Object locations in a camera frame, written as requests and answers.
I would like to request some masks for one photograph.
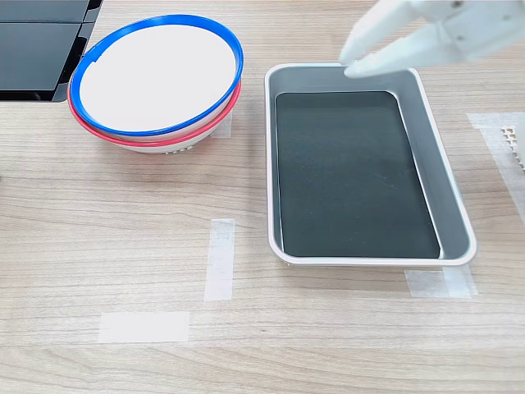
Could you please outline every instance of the black device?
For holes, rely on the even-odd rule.
[[[287,254],[438,258],[441,249],[394,96],[280,94],[276,140]]]
[[[66,99],[102,0],[0,0],[0,100]]]

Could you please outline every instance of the tape marker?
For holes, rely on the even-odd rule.
[[[215,129],[215,131],[210,135],[210,137],[212,138],[230,138],[232,123],[233,123],[233,112],[230,112],[221,122],[219,127]]]
[[[505,139],[509,143],[509,146],[512,149],[512,152],[514,153],[516,160],[518,160],[519,165],[521,166],[521,168],[523,168],[522,158],[525,158],[525,137],[523,136],[523,132],[519,127],[516,126],[501,127],[501,132],[503,133]]]
[[[519,128],[525,126],[525,112],[469,113],[472,127],[477,128],[485,139],[486,146],[500,171],[519,215],[525,223],[525,174],[514,155],[512,146],[502,131],[508,125]]]
[[[213,219],[210,227],[205,301],[231,300],[235,219]]]
[[[441,271],[405,270],[410,295],[417,298],[472,298],[476,284],[468,265]]]
[[[468,113],[467,117],[475,129],[499,129],[506,125],[525,125],[525,112]]]
[[[189,312],[102,314],[98,343],[187,342]]]
[[[525,167],[525,124],[514,127],[514,153],[522,167]]]

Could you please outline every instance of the blue rim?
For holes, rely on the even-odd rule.
[[[108,49],[112,44],[114,44],[118,39],[121,39],[122,37],[130,33],[133,33],[134,31],[147,29],[148,27],[154,27],[154,26],[160,26],[160,25],[187,25],[187,26],[200,27],[201,29],[211,31],[212,33],[215,33],[216,35],[224,39],[226,43],[230,45],[230,48],[233,51],[234,56],[235,56],[235,63],[236,63],[237,68],[236,68],[233,84],[228,89],[228,91],[219,99],[219,101],[213,104],[213,106],[210,107],[208,110],[202,112],[201,114],[194,117],[193,119],[184,121],[182,123],[179,123],[178,125],[166,127],[164,129],[152,130],[152,131],[120,131],[120,130],[113,130],[113,129],[110,129],[109,127],[105,127],[101,125],[88,114],[88,112],[85,110],[84,106],[82,105],[82,102],[80,101],[80,82],[82,81],[82,77],[84,76],[85,71],[88,69],[89,65],[92,62],[96,62],[102,56],[104,51]],[[197,121],[200,121],[201,119],[209,115],[211,112],[215,111],[217,107],[219,107],[222,103],[224,103],[224,101],[233,93],[235,87],[239,84],[240,75],[243,70],[243,65],[244,65],[244,55],[243,55],[243,50],[240,46],[240,42],[237,39],[237,37],[235,37],[235,35],[224,25],[221,25],[218,22],[212,21],[211,19],[203,18],[201,16],[195,16],[195,15],[155,16],[154,18],[144,19],[143,21],[132,23],[131,25],[125,26],[117,31],[114,31],[113,33],[108,35],[106,38],[102,39],[102,41],[94,45],[88,52],[86,52],[86,54],[80,61],[80,64],[76,68],[73,78],[71,79],[71,101],[76,111],[78,112],[78,114],[86,122],[88,122],[92,126],[97,127],[99,130],[103,130],[103,131],[113,133],[116,135],[128,135],[128,136],[149,136],[149,135],[166,134],[172,131],[177,131],[179,129],[192,125],[193,123]]]

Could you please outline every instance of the stacked bowls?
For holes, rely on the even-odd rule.
[[[146,19],[84,55],[67,92],[70,110],[91,134],[125,149],[189,149],[235,106],[243,61],[239,40],[218,22]]]

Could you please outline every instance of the black mat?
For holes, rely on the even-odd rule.
[[[439,256],[394,96],[281,94],[276,114],[287,254]]]

